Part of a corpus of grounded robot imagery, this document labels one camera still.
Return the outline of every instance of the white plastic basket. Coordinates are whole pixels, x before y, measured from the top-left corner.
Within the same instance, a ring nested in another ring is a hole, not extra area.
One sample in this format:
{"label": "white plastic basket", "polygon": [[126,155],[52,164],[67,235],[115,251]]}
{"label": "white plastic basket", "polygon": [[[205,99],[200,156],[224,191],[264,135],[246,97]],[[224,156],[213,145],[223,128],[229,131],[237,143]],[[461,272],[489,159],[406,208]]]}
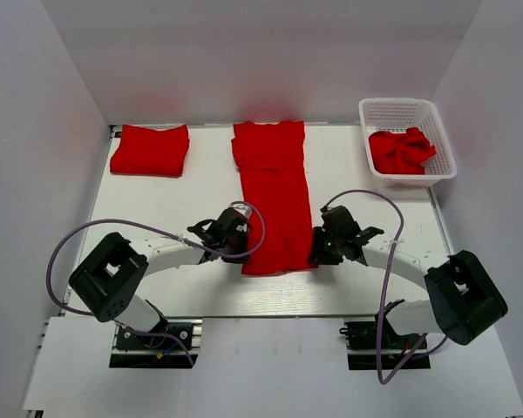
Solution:
{"label": "white plastic basket", "polygon": [[[436,106],[428,100],[416,98],[366,98],[358,104],[363,128],[366,156],[372,174],[379,185],[429,187],[441,179],[451,179],[457,174]],[[369,137],[376,131],[405,132],[416,126],[436,147],[436,155],[423,166],[425,175],[382,174],[374,167]]]}

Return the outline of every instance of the crumpled red cloth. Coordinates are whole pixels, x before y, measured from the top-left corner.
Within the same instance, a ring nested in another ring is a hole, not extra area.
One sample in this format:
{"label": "crumpled red cloth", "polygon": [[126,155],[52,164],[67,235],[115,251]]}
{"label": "crumpled red cloth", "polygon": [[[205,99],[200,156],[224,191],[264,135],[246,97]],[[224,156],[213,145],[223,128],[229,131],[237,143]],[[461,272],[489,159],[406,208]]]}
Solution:
{"label": "crumpled red cloth", "polygon": [[111,157],[111,172],[180,177],[189,146],[185,125],[164,131],[124,125],[119,148]]}
{"label": "crumpled red cloth", "polygon": [[[240,170],[244,200],[255,205],[266,226],[260,249],[250,255],[242,273],[266,275],[313,268],[308,264],[312,246],[312,215],[304,176],[304,123],[234,125],[233,155]],[[253,213],[248,249],[262,235]]]}
{"label": "crumpled red cloth", "polygon": [[374,132],[369,137],[374,167],[382,174],[425,174],[421,166],[436,148],[418,129],[406,133]]}

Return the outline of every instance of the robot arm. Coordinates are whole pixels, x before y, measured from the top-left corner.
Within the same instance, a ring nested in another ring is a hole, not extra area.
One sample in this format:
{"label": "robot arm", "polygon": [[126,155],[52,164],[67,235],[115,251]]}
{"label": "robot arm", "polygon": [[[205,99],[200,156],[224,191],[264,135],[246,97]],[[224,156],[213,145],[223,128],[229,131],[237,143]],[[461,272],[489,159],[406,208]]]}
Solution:
{"label": "robot arm", "polygon": [[[249,215],[249,209],[229,207],[217,220],[206,219],[187,230],[209,250],[242,254],[247,251]],[[115,320],[135,330],[162,332],[166,325],[162,313],[135,294],[141,280],[167,268],[217,258],[183,241],[125,239],[119,233],[109,233],[71,274],[69,283],[100,322]],[[223,261],[245,263],[248,256]]]}
{"label": "robot arm", "polygon": [[[391,241],[373,226],[361,230],[343,206],[322,209],[323,227],[314,228],[309,261],[337,265],[343,259],[387,268]],[[397,300],[385,307],[396,335],[442,333],[467,345],[507,313],[507,304],[468,251],[446,257],[397,244],[391,272],[426,290],[428,300]]]}

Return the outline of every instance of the white backdrop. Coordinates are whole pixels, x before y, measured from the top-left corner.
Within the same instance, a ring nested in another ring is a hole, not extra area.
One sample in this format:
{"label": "white backdrop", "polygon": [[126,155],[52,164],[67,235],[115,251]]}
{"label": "white backdrop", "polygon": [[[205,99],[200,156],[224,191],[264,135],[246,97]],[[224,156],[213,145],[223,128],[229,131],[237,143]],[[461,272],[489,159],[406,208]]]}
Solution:
{"label": "white backdrop", "polygon": [[[86,218],[107,138],[42,4],[0,0],[0,418],[18,417],[44,322],[58,312],[46,263]],[[73,244],[58,260],[58,294]]]}
{"label": "white backdrop", "polygon": [[480,0],[43,0],[109,124],[358,120],[429,98]]}
{"label": "white backdrop", "polygon": [[440,205],[506,297],[496,328],[523,401],[523,0],[484,1],[432,99],[458,160]]}

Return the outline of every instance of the purple cable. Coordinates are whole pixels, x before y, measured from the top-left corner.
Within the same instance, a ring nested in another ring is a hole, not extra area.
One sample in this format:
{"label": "purple cable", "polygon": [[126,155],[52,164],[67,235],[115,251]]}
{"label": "purple cable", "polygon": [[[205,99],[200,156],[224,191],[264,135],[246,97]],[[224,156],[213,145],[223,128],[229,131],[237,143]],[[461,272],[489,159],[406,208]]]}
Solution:
{"label": "purple cable", "polygon": [[[246,257],[246,256],[248,256],[248,255],[250,255],[252,253],[255,253],[260,248],[260,246],[262,246],[263,241],[265,240],[265,222],[263,220],[262,214],[260,213],[260,211],[258,211],[258,209],[254,205],[252,205],[252,204],[250,204],[248,202],[242,201],[242,200],[236,200],[235,202],[232,202],[230,205],[231,206],[234,206],[234,205],[246,205],[246,206],[249,206],[250,208],[252,208],[252,210],[260,218],[261,229],[262,229],[262,231],[261,231],[261,238],[260,238],[260,242],[258,242],[254,248],[252,248],[251,250],[246,251],[245,253],[242,253],[242,254],[232,255],[232,254],[225,254],[225,253],[221,253],[221,252],[216,251],[216,250],[212,250],[211,248],[203,246],[202,244],[198,244],[197,242],[191,241],[190,239],[184,238],[181,241],[184,242],[185,244],[188,244],[189,246],[193,246],[195,248],[199,248],[200,250],[207,251],[208,253],[217,255],[217,256],[222,257],[224,259],[239,259],[241,257]],[[58,244],[56,245],[56,248],[54,248],[54,251],[52,252],[51,258],[49,259],[49,264],[46,267],[46,292],[49,294],[49,297],[51,298],[51,300],[56,305],[58,305],[62,309],[65,309],[66,311],[72,312],[74,314],[80,314],[80,315],[85,315],[85,316],[93,316],[93,314],[90,313],[90,312],[81,311],[79,309],[75,309],[73,307],[69,307],[63,301],[61,301],[59,298],[56,297],[56,295],[52,291],[52,267],[54,266],[54,261],[56,260],[56,258],[58,256],[58,253],[60,253],[60,250],[65,245],[65,243],[68,241],[68,239],[73,237],[76,233],[78,233],[80,231],[83,231],[84,229],[86,229],[86,228],[88,228],[90,226],[95,226],[95,225],[99,225],[99,224],[122,224],[122,225],[135,226],[137,228],[141,228],[141,229],[145,229],[147,231],[151,231],[152,233],[158,233],[159,235],[163,235],[163,236],[165,236],[167,238],[170,238],[170,239],[174,239],[174,240],[177,240],[177,241],[180,240],[180,236],[175,235],[173,233],[168,233],[167,231],[163,231],[161,229],[154,228],[152,226],[140,224],[139,222],[133,222],[131,220],[125,220],[125,219],[98,219],[98,220],[92,220],[90,222],[85,222],[84,224],[82,224],[82,225],[74,228],[70,232],[68,232],[60,240],[60,242],[58,242]],[[170,338],[171,340],[175,340],[177,342],[179,341],[178,338],[176,338],[174,335],[171,335],[171,334],[146,333],[146,332],[143,332],[143,331],[134,330],[134,329],[132,329],[130,327],[126,327],[126,329],[128,329],[129,332],[131,332],[133,334],[136,334],[136,335],[141,335],[141,336],[145,336],[145,337],[148,337],[148,336],[150,336],[150,337],[164,336],[164,337]],[[181,344],[181,343],[180,343],[180,347],[184,350],[184,352],[186,353],[188,359],[190,360],[190,363],[193,366],[194,362],[192,360],[192,357],[190,356],[190,353],[186,350],[186,347],[184,347],[184,345]]]}
{"label": "purple cable", "polygon": [[[390,276],[391,276],[391,269],[393,267],[393,255],[395,254],[395,249],[397,248],[397,242],[399,240],[399,237],[401,236],[401,232],[404,228],[404,216],[401,213],[401,209],[399,209],[399,206],[395,204],[393,200],[388,198],[387,196],[383,195],[382,193],[373,192],[370,190],[364,190],[364,189],[352,189],[347,190],[345,192],[341,192],[337,194],[334,198],[332,198],[328,203],[325,204],[324,207],[329,206],[331,203],[333,203],[336,199],[340,198],[341,196],[344,196],[345,194],[350,193],[365,193],[365,194],[371,194],[374,196],[378,196],[379,198],[385,200],[388,202],[393,209],[395,209],[395,212],[397,212],[397,215],[399,215],[399,228],[397,229],[397,232],[395,234],[395,237],[393,238],[393,242],[391,243],[390,248],[390,254],[387,258],[387,267],[385,268],[385,274],[384,274],[384,284],[382,285],[382,293],[380,296],[380,308],[377,311],[377,336],[376,336],[376,364],[377,364],[377,379],[382,385],[386,385],[390,382],[390,380],[395,376],[397,371],[412,357],[412,355],[415,353],[415,351],[418,350],[418,348],[422,345],[423,342],[426,340],[427,334],[422,334],[420,338],[418,339],[417,343],[414,345],[414,347],[407,353],[403,359],[391,370],[391,373],[388,374],[386,378],[384,378],[384,370],[382,367],[382,333],[384,331],[384,316],[385,316],[385,301],[387,297],[387,286],[390,282]],[[426,355],[430,355],[435,353],[440,347],[442,347],[447,340],[447,337],[445,337],[442,342],[440,342],[435,348],[430,350],[426,354],[421,354],[419,357],[425,357]]]}
{"label": "purple cable", "polygon": [[435,346],[432,350],[428,350],[426,353],[413,355],[413,359],[422,359],[428,355],[432,355],[436,353],[447,341],[449,340],[448,336],[446,335],[438,344]]}

